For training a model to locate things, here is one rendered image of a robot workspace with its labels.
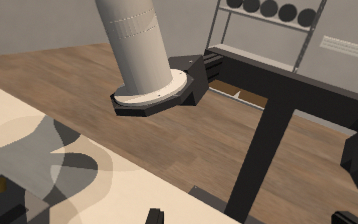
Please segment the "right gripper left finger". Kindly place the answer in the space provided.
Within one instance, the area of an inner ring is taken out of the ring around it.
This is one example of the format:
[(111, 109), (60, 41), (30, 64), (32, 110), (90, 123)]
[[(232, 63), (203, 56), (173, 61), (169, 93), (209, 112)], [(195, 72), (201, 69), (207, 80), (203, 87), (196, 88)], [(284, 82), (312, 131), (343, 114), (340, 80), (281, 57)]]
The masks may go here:
[(164, 211), (160, 211), (160, 208), (150, 208), (145, 224), (164, 224)]

